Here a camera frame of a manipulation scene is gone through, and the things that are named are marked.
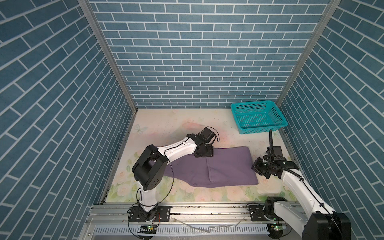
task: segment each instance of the metal corner post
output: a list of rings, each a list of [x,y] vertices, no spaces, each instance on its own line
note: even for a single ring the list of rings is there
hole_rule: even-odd
[[[88,20],[89,25],[91,26],[91,29],[93,33],[95,34],[95,37],[101,47],[101,50],[103,51],[113,74],[115,75],[117,82],[119,83],[122,92],[124,93],[124,96],[126,97],[130,107],[132,108],[133,113],[135,114],[137,112],[137,108],[135,105],[135,102],[132,99],[131,94],[128,91],[127,85],[124,82],[123,76],[121,75],[121,72],[119,70],[119,67],[115,61],[115,58],[113,57],[113,54],[111,52],[111,49],[108,46],[107,40],[104,37],[104,34],[100,28],[100,25],[96,19],[96,15],[92,10],[91,4],[89,3],[89,0],[78,0],[81,9],[84,12],[85,18]]]
[[[281,93],[276,100],[276,105],[278,107],[280,107],[289,89],[292,87],[293,83],[295,82],[297,76],[299,75],[301,69],[303,68],[305,62],[307,61],[309,55],[311,54],[312,49],[315,47],[317,41],[319,40],[325,27],[327,26],[337,6],[339,6],[340,1],[341,0],[329,0],[329,3],[324,9],[324,12],[323,12],[323,15],[321,16],[320,21],[318,22],[315,29],[313,30],[313,33],[309,38],[308,43],[304,48],[304,51],[302,52],[299,59],[297,60],[295,67],[293,68],[290,76],[288,77],[287,82],[285,83],[285,86],[281,90]]]

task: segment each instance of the floral pattern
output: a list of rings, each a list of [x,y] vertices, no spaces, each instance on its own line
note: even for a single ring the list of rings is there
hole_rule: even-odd
[[[186,134],[198,133],[206,126],[212,126],[220,134],[215,147],[248,146],[253,160],[265,155],[268,133],[240,135],[229,109],[141,109],[134,129],[126,143],[122,158],[107,196],[107,202],[135,202],[138,184],[132,173],[132,166],[144,148],[150,144],[164,146],[184,138]],[[273,142],[281,146],[284,156],[290,160],[279,131],[273,132]],[[281,180],[275,176],[269,179],[257,175],[259,184],[254,186],[227,186],[217,188],[193,187],[179,179],[166,202],[242,202],[265,201],[267,196],[281,196],[296,200]],[[157,199],[163,199],[172,185],[171,177],[163,177],[156,187]]]

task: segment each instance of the basket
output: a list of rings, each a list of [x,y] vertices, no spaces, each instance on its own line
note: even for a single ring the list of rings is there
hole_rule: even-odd
[[[272,101],[232,103],[231,109],[240,134],[276,131],[288,125]]]

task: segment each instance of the purple cloth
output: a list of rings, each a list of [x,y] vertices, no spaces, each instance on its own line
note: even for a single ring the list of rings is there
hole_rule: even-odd
[[[175,178],[193,187],[257,185],[248,147],[215,148],[213,157],[185,155],[172,162]],[[172,177],[168,164],[164,176]]]

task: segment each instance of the blue brick wall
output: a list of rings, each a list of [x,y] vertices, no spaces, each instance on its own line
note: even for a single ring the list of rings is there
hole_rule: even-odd
[[[329,0],[91,0],[139,108],[276,100]]]
[[[384,237],[383,12],[342,0],[281,106],[310,183],[367,240]]]
[[[77,0],[0,1],[0,239],[72,239],[131,115]]]

